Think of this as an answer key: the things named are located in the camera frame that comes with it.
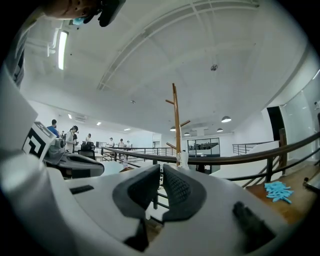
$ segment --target wooden floor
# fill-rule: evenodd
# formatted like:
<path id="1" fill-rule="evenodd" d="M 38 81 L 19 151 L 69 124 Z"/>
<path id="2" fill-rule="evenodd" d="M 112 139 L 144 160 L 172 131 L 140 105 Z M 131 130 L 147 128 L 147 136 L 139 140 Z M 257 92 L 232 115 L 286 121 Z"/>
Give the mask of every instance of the wooden floor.
<path id="1" fill-rule="evenodd" d="M 272 198 L 267 198 L 267 192 L 264 183 L 259 185 L 247 186 L 246 189 L 261 199 L 266 205 L 280 213 L 289 224 L 293 224 L 305 217 L 317 199 L 317 194 L 306 189 L 303 185 L 304 179 L 311 179 L 320 172 L 319 166 L 306 165 L 292 174 L 288 174 L 278 179 L 291 186 L 290 190 L 294 193 L 288 198 L 292 203 L 289 204 L 283 200 L 272 202 Z"/>

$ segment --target ceiling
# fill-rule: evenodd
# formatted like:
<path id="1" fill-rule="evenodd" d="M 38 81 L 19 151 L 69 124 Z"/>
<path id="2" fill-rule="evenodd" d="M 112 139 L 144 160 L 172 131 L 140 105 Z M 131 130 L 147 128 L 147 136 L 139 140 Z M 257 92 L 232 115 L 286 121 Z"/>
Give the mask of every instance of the ceiling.
<path id="1" fill-rule="evenodd" d="M 133 132 L 141 131 L 141 129 L 134 128 L 128 125 L 122 125 L 122 124 L 114 123 L 110 121 L 99 120 L 92 116 L 83 115 L 78 112 L 73 112 L 73 111 L 61 109 L 54 106 L 49 106 L 49 107 L 53 112 L 57 114 L 57 116 L 59 116 L 59 120 L 69 121 L 70 119 L 68 114 L 70 114 L 72 121 L 75 123 L 75 125 L 81 124 L 88 127 L 95 127 L 97 129 L 114 131 L 114 132 L 123 133 L 123 134 L 130 134 Z"/>
<path id="2" fill-rule="evenodd" d="M 63 71 L 55 44 L 61 30 L 69 33 Z M 191 120 L 183 132 L 229 133 L 268 105 L 306 45 L 270 1 L 127 0 L 106 28 L 97 19 L 82 26 L 39 20 L 26 48 L 32 82 L 24 91 L 35 101 L 163 134 L 174 125 L 165 102 L 174 83 L 180 122 Z M 232 121 L 221 123 L 223 116 Z"/>

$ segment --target blue glove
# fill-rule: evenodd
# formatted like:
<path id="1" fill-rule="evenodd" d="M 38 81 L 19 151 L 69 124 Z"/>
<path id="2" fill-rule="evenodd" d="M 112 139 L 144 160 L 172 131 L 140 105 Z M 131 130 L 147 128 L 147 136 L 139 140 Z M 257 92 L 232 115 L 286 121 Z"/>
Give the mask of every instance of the blue glove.
<path id="1" fill-rule="evenodd" d="M 267 198 L 273 198 L 272 202 L 277 202 L 278 200 L 284 200 L 291 204 L 292 202 L 288 199 L 289 196 L 292 195 L 293 191 L 290 186 L 286 186 L 286 184 L 275 181 L 273 183 L 265 183 L 265 190 L 268 192 L 266 195 Z"/>

